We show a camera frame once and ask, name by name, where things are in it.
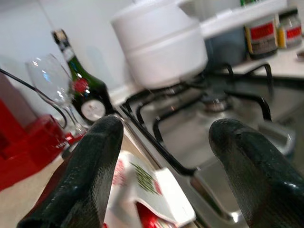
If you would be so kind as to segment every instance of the countertop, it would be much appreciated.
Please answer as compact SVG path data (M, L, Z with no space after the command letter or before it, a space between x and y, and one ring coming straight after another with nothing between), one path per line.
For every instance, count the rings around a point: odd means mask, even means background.
M243 74L262 63L269 63L274 76L304 78L304 60L298 59L296 55L300 50L304 50L304 42L295 48L278 49L275 55L264 59L246 61L233 67L233 71ZM258 70L256 73L266 75L264 69Z
M121 150L130 151L150 164L148 159L139 151L138 147L134 145L134 142L129 137L129 133L125 130ZM0 192L0 228L16 227L17 223L32 209L48 180L62 162L63 159L61 156L58 156L40 172ZM196 226L189 224L187 228L196 228Z

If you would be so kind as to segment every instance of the cooking pot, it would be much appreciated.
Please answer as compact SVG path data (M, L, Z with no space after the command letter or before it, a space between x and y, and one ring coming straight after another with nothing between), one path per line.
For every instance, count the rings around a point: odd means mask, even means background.
M199 23L192 0L142 0L112 20L137 83L158 89L201 72L208 56L204 39L287 7L287 0L265 0L226 10Z

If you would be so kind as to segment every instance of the stainless steel stovetop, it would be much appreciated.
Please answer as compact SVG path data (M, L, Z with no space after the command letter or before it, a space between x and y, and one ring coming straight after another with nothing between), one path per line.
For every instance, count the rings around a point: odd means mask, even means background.
M269 65L264 67L267 79L252 72L233 75L231 69L230 74L209 73L195 82L142 91L117 108L149 155L172 171L207 228L247 227L209 145L215 120L232 118L257 128L266 119L295 130L296 147L287 159L304 173L304 80L272 80ZM229 108L206 110L210 104L202 98L207 94L228 95Z

